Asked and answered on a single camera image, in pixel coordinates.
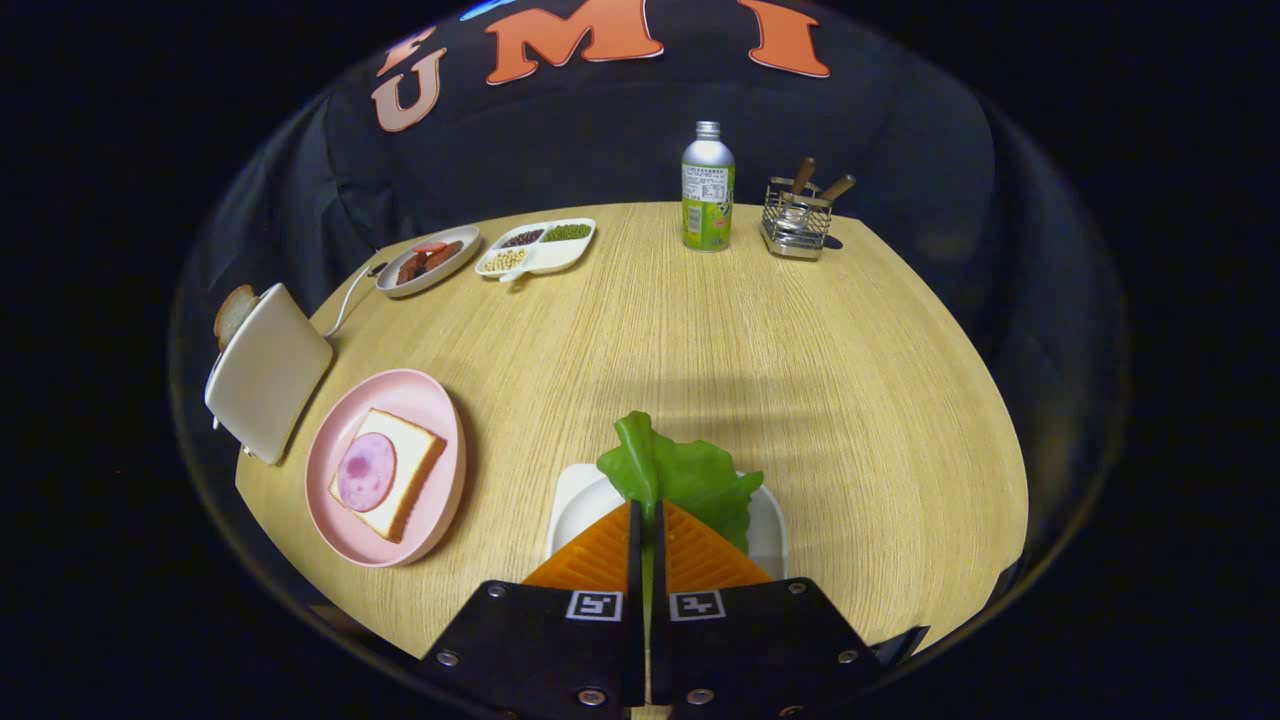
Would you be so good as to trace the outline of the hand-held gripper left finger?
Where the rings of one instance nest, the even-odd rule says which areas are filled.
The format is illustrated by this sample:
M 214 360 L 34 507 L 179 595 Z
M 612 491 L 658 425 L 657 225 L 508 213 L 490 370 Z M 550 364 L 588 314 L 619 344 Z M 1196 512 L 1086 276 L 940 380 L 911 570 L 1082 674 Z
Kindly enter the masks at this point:
M 643 510 L 618 528 L 616 591 L 486 580 L 419 662 L 419 675 L 485 719 L 628 719 L 645 702 Z

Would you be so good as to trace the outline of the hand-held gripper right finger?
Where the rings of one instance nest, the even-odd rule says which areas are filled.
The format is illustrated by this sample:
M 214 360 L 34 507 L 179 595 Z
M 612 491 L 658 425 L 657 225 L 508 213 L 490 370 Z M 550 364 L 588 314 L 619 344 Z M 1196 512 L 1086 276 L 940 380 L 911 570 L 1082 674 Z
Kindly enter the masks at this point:
M 884 676 L 810 578 L 671 592 L 666 516 L 658 503 L 650 697 L 669 717 L 832 719 Z

